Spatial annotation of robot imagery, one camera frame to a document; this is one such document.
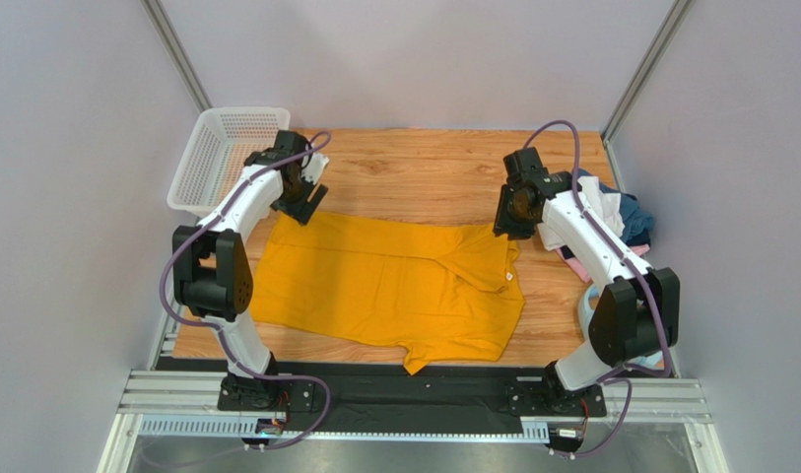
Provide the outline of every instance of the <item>wooden table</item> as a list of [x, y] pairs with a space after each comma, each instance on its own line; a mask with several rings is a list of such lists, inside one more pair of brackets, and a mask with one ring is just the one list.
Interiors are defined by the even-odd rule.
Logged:
[[[302, 130], [307, 136], [314, 131]], [[529, 135], [526, 131], [333, 130], [333, 141], [323, 151], [330, 165], [321, 177], [330, 191], [319, 210], [416, 224], [491, 223], [505, 179], [502, 158], [522, 147]], [[582, 132], [580, 140], [581, 167], [613, 185], [598, 133]], [[545, 132], [534, 145], [549, 171], [571, 170], [569, 132]], [[277, 218], [272, 212], [248, 240], [252, 269]], [[519, 248], [516, 271], [525, 309], [496, 365], [544, 366], [583, 341], [575, 304], [587, 285], [557, 254], [543, 249], [538, 236], [521, 241]], [[406, 352], [255, 324], [278, 360], [399, 364]], [[188, 326], [181, 327], [173, 355], [224, 357], [210, 330]]]

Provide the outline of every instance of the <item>white backdrop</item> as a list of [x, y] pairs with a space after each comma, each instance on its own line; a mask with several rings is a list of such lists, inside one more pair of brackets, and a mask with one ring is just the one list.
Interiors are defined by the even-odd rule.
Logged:
[[93, 472], [197, 111], [140, 2], [0, 2], [0, 472]]
[[164, 0], [214, 106], [307, 126], [599, 129], [671, 0]]
[[801, 471], [801, 0], [697, 2], [614, 151], [730, 468]]

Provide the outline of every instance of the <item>orange garment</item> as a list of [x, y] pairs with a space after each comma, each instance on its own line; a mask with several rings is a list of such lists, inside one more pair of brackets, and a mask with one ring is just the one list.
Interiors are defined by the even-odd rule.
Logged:
[[254, 275], [264, 322], [402, 346], [414, 374], [443, 360], [499, 359], [525, 300], [515, 241], [492, 225], [432, 227], [317, 212], [275, 225]]

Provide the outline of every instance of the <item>blue denim cloth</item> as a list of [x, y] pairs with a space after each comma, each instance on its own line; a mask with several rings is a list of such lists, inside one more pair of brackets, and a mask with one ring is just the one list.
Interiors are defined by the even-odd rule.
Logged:
[[[588, 171], [581, 169], [578, 175], [592, 175]], [[619, 191], [605, 185], [603, 182], [599, 183], [601, 192], [605, 194], [618, 194]], [[631, 239], [638, 237], [643, 232], [650, 232], [656, 223], [653, 214], [642, 210], [639, 207], [639, 201], [636, 196], [630, 194], [622, 194], [622, 203], [619, 206], [619, 214], [622, 215], [622, 221], [625, 223], [625, 229], [622, 230], [620, 239], [625, 243], [629, 243]]]

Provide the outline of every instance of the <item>plastic basket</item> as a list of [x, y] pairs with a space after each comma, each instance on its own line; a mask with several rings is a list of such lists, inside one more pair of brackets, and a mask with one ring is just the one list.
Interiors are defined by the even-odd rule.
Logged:
[[242, 163], [289, 129], [290, 113], [271, 106], [228, 106], [202, 112], [184, 149], [167, 204], [199, 217], [213, 211], [234, 187]]

